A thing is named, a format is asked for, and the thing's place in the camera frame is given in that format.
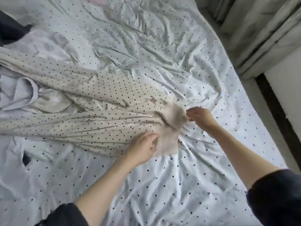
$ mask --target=beige fabric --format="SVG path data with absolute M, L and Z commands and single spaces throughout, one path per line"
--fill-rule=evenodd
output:
M 163 92 L 124 76 L 0 48 L 0 63 L 56 90 L 85 112 L 37 114 L 0 122 L 0 133 L 72 142 L 117 157 L 131 139 L 157 132 L 157 155 L 175 154 L 185 111 Z

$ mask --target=black sleeve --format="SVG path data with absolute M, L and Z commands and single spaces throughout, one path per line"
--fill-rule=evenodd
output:
M 89 226 L 86 219 L 73 203 L 62 204 L 45 220 L 35 226 Z
M 266 175 L 254 183 L 247 201 L 264 226 L 300 226 L 301 176 L 290 170 Z

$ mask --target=curtain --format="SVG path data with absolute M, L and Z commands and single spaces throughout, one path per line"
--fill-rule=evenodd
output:
M 210 0 L 209 12 L 243 78 L 256 77 L 301 46 L 301 0 Z

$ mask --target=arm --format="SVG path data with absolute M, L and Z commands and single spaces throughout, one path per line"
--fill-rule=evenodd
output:
M 126 153 L 99 178 L 74 204 L 81 211 L 89 226 L 98 226 L 108 210 L 119 186 L 136 166 L 148 161 L 156 151 L 153 141 L 158 134 L 146 132 L 136 138 Z
M 189 121 L 195 121 L 216 139 L 247 189 L 265 175 L 281 170 L 236 140 L 214 120 L 210 110 L 194 107 L 187 110 L 186 115 L 190 118 Z

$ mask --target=bed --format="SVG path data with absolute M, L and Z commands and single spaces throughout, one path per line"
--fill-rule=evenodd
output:
M 238 140 L 287 167 L 194 0 L 0 0 L 0 10 L 33 25 L 7 49 L 139 79 L 175 97 L 184 109 L 209 108 Z M 63 95 L 51 95 L 52 102 L 59 98 L 57 106 L 43 104 L 13 116 L 55 113 L 61 105 L 80 112 Z M 36 224 L 76 200 L 113 163 L 67 142 L 2 135 L 0 143 L 1 225 Z M 24 152 L 31 158 L 27 166 Z M 186 123 L 178 154 L 134 169 L 102 225 L 260 225 L 245 195 L 216 141 Z

